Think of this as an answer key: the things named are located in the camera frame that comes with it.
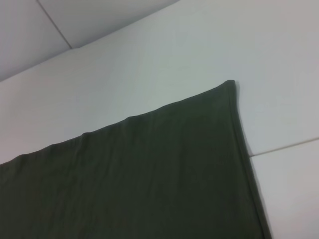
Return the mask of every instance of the white surface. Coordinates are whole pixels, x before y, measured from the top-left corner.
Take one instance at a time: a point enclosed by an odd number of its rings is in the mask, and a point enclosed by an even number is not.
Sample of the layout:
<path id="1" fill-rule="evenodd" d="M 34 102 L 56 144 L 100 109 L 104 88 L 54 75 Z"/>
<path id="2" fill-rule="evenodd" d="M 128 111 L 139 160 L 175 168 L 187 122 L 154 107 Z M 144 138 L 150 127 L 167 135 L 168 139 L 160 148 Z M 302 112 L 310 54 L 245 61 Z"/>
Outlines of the white surface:
<path id="1" fill-rule="evenodd" d="M 319 238 L 319 140 L 252 158 L 274 239 Z"/>
<path id="2" fill-rule="evenodd" d="M 253 154 L 318 137 L 318 7 L 181 0 L 3 81 L 1 162 L 228 79 Z"/>
<path id="3" fill-rule="evenodd" d="M 0 0 L 0 81 L 68 49 L 35 0 Z"/>
<path id="4" fill-rule="evenodd" d="M 40 0 L 73 48 L 81 47 L 178 0 Z"/>

